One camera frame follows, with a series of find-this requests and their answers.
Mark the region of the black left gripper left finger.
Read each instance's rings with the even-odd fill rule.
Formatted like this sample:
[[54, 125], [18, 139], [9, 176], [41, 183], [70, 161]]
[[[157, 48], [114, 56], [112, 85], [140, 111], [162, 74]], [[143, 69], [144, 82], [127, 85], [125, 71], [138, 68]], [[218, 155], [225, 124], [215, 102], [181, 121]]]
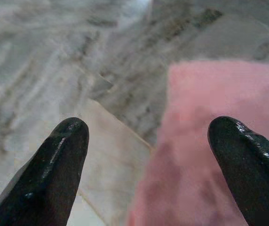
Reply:
[[0, 194], [0, 226], [67, 226], [88, 143], [84, 121], [60, 122]]

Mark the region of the pink fluffy pillow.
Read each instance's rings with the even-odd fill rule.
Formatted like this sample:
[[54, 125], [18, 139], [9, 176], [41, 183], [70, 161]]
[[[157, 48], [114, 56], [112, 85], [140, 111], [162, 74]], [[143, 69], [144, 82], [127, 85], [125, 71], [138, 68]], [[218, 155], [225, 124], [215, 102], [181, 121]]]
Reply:
[[234, 118], [269, 140], [269, 63], [185, 61], [169, 69], [167, 108], [127, 226], [249, 226], [208, 142]]

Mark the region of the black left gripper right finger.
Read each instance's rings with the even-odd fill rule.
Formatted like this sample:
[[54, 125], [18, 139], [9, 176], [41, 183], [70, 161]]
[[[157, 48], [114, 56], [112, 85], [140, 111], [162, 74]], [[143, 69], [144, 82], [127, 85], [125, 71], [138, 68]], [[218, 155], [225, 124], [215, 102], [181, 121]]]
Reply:
[[214, 119], [208, 142], [249, 226], [269, 226], [269, 140], [227, 116]]

